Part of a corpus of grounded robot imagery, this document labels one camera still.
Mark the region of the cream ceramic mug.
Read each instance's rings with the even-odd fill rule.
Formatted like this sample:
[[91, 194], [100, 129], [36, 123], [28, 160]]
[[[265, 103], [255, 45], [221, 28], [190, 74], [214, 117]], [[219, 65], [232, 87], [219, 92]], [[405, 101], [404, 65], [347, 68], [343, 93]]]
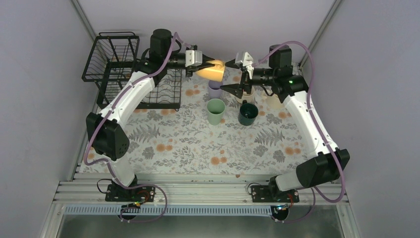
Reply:
[[234, 97], [234, 98], [239, 104], [253, 103], [254, 100], [255, 100], [255, 88], [254, 88], [254, 86], [251, 87], [251, 92], [250, 93], [247, 93], [244, 90], [241, 98], [238, 98], [238, 97]]

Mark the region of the yellow ceramic mug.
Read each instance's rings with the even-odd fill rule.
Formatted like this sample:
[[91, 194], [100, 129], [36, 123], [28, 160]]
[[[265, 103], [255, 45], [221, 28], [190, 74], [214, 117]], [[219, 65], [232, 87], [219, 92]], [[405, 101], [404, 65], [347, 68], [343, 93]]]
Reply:
[[195, 72], [195, 74], [204, 79], [222, 82], [225, 72], [225, 63], [221, 60], [210, 60], [208, 61], [211, 67], [206, 67]]

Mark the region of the lavender plastic cup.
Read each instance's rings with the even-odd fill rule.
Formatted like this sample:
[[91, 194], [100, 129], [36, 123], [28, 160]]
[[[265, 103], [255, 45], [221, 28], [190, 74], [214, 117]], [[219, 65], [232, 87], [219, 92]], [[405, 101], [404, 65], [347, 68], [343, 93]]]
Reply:
[[219, 99], [222, 95], [221, 86], [223, 82], [209, 81], [208, 83], [208, 96], [210, 99]]

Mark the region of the dark green ceramic mug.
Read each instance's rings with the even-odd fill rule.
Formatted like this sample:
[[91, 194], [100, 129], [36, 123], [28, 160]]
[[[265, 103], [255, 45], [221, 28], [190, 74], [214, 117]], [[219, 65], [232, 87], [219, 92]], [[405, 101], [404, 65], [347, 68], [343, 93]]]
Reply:
[[250, 126], [254, 123], [258, 114], [259, 110], [255, 104], [243, 100], [239, 109], [238, 122], [241, 125]]

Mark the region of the mint green plastic cup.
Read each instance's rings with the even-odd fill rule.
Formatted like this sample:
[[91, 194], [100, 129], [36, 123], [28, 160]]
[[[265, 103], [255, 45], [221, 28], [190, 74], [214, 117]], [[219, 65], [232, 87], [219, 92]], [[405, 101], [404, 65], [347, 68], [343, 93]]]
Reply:
[[210, 99], [207, 103], [208, 122], [211, 125], [218, 125], [225, 112], [226, 105], [221, 99]]

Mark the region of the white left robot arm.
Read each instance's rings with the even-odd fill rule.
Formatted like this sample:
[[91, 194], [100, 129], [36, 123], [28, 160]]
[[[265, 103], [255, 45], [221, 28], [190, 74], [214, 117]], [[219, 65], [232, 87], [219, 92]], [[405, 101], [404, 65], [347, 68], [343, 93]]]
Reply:
[[148, 54], [134, 66], [117, 96], [99, 113], [89, 113], [86, 118], [89, 141], [83, 162], [86, 166], [105, 163], [112, 186], [126, 201], [133, 200], [139, 188], [137, 177], [124, 157], [129, 148], [124, 127], [136, 107], [159, 85], [168, 69], [180, 68], [186, 76], [196, 73], [218, 82], [225, 70], [224, 62], [207, 57], [197, 46], [184, 43], [176, 32], [167, 29], [153, 31]]

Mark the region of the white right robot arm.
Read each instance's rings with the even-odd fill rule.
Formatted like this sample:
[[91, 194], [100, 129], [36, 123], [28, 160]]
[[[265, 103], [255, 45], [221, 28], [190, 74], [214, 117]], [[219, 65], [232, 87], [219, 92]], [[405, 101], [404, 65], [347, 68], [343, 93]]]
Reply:
[[241, 98], [251, 87], [267, 87], [266, 95], [276, 95], [294, 118], [295, 124], [307, 145], [308, 160], [294, 171], [272, 177], [268, 183], [268, 195], [275, 202], [285, 201], [299, 188], [316, 188], [317, 185], [339, 179], [341, 191], [334, 200], [338, 202], [345, 193], [343, 170], [350, 160], [346, 149], [340, 149], [327, 133], [314, 107], [310, 87], [301, 75], [294, 75], [292, 50], [284, 43], [273, 45], [263, 58], [268, 68], [259, 68], [248, 52], [238, 53], [225, 63], [226, 67], [242, 71], [239, 83], [222, 86], [222, 90]]

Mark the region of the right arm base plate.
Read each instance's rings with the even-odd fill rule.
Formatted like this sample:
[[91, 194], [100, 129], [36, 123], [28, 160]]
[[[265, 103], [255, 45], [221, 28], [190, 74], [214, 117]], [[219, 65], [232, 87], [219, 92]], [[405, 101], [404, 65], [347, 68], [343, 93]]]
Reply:
[[277, 188], [271, 188], [269, 185], [252, 184], [250, 194], [254, 203], [300, 202], [299, 193], [295, 189], [280, 191]]

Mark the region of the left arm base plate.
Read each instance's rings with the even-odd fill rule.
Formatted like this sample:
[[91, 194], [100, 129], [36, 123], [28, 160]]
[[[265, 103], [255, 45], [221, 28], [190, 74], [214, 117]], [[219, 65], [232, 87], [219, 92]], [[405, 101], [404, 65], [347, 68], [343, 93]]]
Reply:
[[112, 182], [107, 187], [105, 201], [128, 203], [153, 202], [155, 193], [156, 188], [153, 186], [142, 186], [135, 189], [124, 189], [123, 187]]

